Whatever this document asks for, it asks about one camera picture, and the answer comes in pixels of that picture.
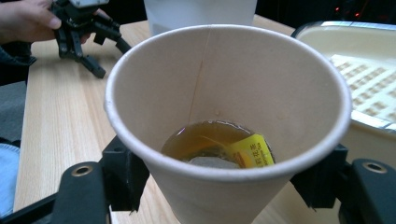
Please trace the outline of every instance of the person's leg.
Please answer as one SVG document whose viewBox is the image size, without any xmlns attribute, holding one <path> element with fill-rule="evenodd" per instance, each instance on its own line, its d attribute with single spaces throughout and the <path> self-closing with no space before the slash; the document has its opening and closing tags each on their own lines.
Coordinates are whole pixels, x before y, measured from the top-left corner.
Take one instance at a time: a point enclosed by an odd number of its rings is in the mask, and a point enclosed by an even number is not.
<svg viewBox="0 0 396 224">
<path fill-rule="evenodd" d="M 12 213 L 19 167 L 20 149 L 0 138 L 0 217 Z"/>
</svg>

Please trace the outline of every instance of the tea bag label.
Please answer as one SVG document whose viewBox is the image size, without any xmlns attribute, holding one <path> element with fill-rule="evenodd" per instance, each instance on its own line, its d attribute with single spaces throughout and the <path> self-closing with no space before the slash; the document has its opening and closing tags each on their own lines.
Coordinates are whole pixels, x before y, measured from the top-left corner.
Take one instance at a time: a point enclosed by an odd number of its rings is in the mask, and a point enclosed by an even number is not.
<svg viewBox="0 0 396 224">
<path fill-rule="evenodd" d="M 274 164 L 264 137 L 257 133 L 230 145 L 229 152 L 241 168 L 263 167 Z"/>
</svg>

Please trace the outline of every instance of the white paper cup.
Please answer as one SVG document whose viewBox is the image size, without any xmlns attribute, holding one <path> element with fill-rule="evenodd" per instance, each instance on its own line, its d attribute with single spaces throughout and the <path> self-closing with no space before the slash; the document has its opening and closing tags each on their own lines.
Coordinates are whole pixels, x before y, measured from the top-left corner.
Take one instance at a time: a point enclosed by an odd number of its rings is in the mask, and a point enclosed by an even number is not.
<svg viewBox="0 0 396 224">
<path fill-rule="evenodd" d="M 204 25 L 128 51 L 109 76 L 106 112 L 181 223 L 229 224 L 252 222 L 293 175 L 332 151 L 351 101 L 338 71 L 307 45 L 253 27 Z M 160 152 L 176 130 L 204 120 L 263 134 L 277 164 L 205 168 Z"/>
<path fill-rule="evenodd" d="M 205 24 L 252 25 L 257 0 L 145 0 L 152 35 Z"/>
</svg>

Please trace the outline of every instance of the table surface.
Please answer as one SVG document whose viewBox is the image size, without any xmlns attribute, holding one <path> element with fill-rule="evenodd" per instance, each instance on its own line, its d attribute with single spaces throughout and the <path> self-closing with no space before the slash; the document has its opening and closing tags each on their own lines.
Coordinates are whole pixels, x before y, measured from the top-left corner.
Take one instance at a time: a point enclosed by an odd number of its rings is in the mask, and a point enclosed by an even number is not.
<svg viewBox="0 0 396 224">
<path fill-rule="evenodd" d="M 290 35 L 292 28 L 255 16 L 254 26 Z M 122 37 L 132 46 L 149 38 L 146 21 L 122 25 Z M 84 161 L 99 161 L 114 138 L 104 110 L 109 72 L 121 52 L 106 40 L 103 46 L 83 45 L 105 70 L 95 77 L 82 64 L 58 56 L 55 40 L 33 44 L 37 62 L 31 66 L 21 141 L 15 209 L 35 203 L 58 190 L 62 173 Z M 291 184 L 262 210 L 254 223 L 337 223 L 336 209 L 308 209 Z M 178 223 L 152 177 L 139 212 L 112 213 L 113 223 Z"/>
</svg>

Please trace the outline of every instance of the white container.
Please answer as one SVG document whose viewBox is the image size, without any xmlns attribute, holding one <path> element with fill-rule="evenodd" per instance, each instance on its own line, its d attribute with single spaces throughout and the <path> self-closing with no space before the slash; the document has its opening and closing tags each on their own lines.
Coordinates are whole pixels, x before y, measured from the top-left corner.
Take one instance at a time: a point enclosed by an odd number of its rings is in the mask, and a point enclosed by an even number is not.
<svg viewBox="0 0 396 224">
<path fill-rule="evenodd" d="M 106 112 L 183 224 L 251 223 L 290 178 L 326 157 L 350 122 L 345 80 L 289 36 L 237 25 L 156 35 L 114 66 Z M 195 166 L 161 153 L 176 130 L 228 120 L 265 135 L 276 164 Z"/>
<path fill-rule="evenodd" d="M 252 25 L 257 0 L 145 0 L 152 35 L 205 24 Z"/>
</svg>

